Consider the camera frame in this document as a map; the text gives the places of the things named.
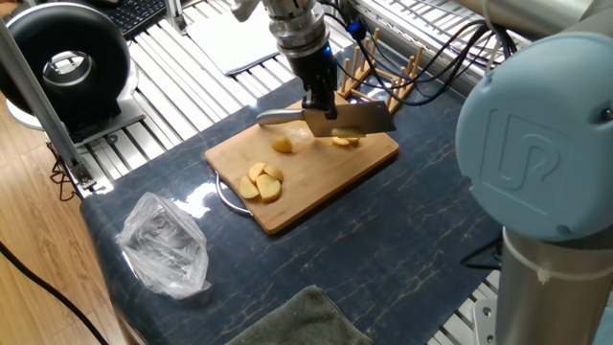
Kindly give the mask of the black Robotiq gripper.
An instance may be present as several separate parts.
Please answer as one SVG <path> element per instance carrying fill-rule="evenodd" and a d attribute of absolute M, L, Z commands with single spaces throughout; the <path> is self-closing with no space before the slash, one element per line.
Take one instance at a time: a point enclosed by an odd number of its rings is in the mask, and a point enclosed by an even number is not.
<path fill-rule="evenodd" d="M 336 120 L 337 64 L 330 45 L 326 44 L 304 57 L 290 57 L 288 62 L 292 72 L 303 83 L 305 95 L 302 108 L 317 107 L 324 112 L 327 120 Z"/>

